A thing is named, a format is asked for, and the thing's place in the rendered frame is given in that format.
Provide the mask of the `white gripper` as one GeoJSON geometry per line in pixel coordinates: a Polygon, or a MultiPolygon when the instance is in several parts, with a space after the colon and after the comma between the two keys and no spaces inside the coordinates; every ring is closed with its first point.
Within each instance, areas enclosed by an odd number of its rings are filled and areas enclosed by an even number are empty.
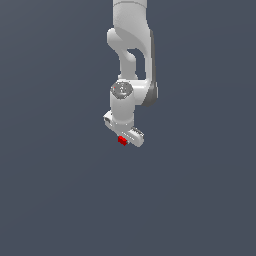
{"type": "Polygon", "coordinates": [[[109,110],[103,116],[103,119],[105,125],[117,135],[117,138],[118,136],[122,136],[128,141],[128,144],[133,144],[136,147],[140,147],[144,143],[144,134],[136,127],[131,127],[128,131],[118,131],[114,127],[113,115],[111,110],[109,110]]]}

